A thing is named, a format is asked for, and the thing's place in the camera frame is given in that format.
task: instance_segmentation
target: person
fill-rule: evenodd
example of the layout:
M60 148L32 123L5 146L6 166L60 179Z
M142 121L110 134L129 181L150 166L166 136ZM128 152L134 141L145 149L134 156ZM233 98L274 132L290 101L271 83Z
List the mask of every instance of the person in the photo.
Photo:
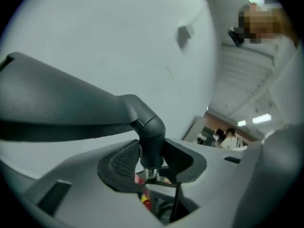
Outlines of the person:
M277 4L244 5L238 12L238 25L244 30L245 38L249 38L250 43L262 43L278 35L284 35L292 40L295 47L299 45L297 32L288 15Z
M228 128L226 130L226 138L220 146L221 148L231 150L242 147L243 144L242 141L236 137L236 130L234 128Z

